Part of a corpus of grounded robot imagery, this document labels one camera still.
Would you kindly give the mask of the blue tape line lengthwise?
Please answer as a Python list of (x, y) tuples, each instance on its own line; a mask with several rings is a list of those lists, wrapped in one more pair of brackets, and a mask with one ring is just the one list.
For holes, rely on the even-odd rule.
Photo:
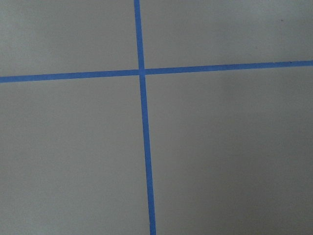
[(142, 113), (142, 128), (143, 128), (144, 157), (145, 157), (145, 170), (146, 170), (149, 227), (150, 227), (150, 234), (155, 235), (157, 233), (157, 229), (156, 229), (153, 172), (152, 172), (152, 159), (151, 159), (151, 146), (150, 146), (146, 77), (145, 77), (146, 73), (145, 73), (145, 64), (144, 64), (144, 47), (143, 47), (142, 25), (141, 25), (140, 1), (138, 0), (134, 0), (134, 17), (135, 17), (135, 27), (136, 27), (136, 44), (137, 44), (137, 57), (138, 57), (140, 102), (141, 102), (141, 113)]

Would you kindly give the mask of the brown paper table cover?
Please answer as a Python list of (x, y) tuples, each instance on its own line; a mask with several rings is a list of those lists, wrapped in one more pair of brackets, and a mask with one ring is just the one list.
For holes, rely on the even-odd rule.
[[(145, 69), (313, 61), (310, 0), (139, 0)], [(138, 69), (134, 0), (3, 0), (0, 77)], [(145, 75), (156, 235), (313, 232), (313, 66)], [(0, 83), (0, 232), (150, 235), (139, 75)]]

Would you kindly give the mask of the blue tape line crosswise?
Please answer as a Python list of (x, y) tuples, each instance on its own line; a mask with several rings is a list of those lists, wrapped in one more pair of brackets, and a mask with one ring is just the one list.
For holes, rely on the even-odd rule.
[[(226, 71), (226, 70), (231, 71), (231, 70), (249, 70), (249, 69), (311, 67), (312, 65), (313, 65), (312, 60), (308, 60), (308, 61), (227, 64), (227, 65), (208, 65), (208, 66), (172, 67), (172, 68), (152, 68), (152, 69), (145, 69), (143, 72), (147, 75), (155, 75), (155, 74), (210, 72), (210, 71)], [(99, 78), (99, 77), (119, 77), (119, 76), (137, 76), (137, 75), (140, 75), (139, 69), (117, 70), (117, 71), (116, 70), (88, 71), (88, 72), (73, 72), (73, 73), (2, 76), (0, 78), (0, 82), (1, 83), (14, 83), (14, 82), (28, 82), (28, 81), (70, 80), (70, 79), (87, 79), (87, 78)]]

